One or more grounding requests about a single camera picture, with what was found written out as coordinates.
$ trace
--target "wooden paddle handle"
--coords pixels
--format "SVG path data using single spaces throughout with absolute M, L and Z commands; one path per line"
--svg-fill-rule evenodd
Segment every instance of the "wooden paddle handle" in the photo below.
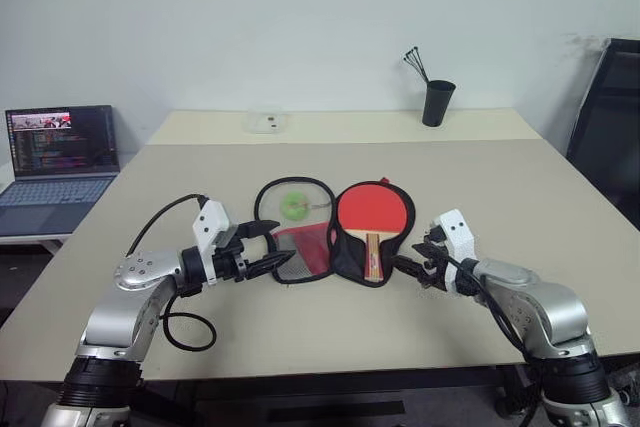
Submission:
M 382 282 L 382 264 L 380 263 L 380 236 L 367 234 L 367 259 L 364 265 L 364 280 Z

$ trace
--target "beige tabletop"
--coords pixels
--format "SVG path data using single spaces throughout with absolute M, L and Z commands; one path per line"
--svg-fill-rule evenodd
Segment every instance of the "beige tabletop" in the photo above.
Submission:
M 286 175 L 335 192 L 386 176 L 413 198 L 417 219 L 401 253 L 434 216 L 459 208 L 477 251 L 571 286 L 587 306 L 601 354 L 640 351 L 638 231 L 543 140 L 386 144 L 150 145 L 133 159 L 42 273 L 0 331 L 0 378 L 63 378 L 89 313 L 138 230 L 189 192 L 248 220 L 256 193 Z M 144 249 L 193 245 L 195 205 L 163 217 Z M 176 350 L 158 332 L 147 379 L 455 367 L 519 361 L 489 312 L 471 299 L 423 290 L 395 272 L 371 289 L 331 276 L 283 286 L 271 277 L 220 283 L 180 300 L 211 319 L 218 343 Z M 180 340 L 207 334 L 176 324 Z

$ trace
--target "laptop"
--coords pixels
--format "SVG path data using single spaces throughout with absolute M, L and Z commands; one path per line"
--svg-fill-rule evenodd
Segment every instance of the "laptop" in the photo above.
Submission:
M 120 172 L 110 105 L 7 110 L 0 236 L 72 233 Z

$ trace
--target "laptop screen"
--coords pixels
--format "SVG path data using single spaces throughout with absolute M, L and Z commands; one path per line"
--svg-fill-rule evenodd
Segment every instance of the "laptop screen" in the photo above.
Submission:
M 7 110 L 16 178 L 118 172 L 110 105 Z

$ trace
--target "table tennis paddle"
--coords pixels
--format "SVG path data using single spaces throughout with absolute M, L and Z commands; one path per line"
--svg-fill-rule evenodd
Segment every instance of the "table tennis paddle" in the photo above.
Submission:
M 364 279 L 382 282 L 380 242 L 397 237 L 407 225 L 402 197 L 382 185 L 356 185 L 340 196 L 338 221 L 347 234 L 367 246 Z

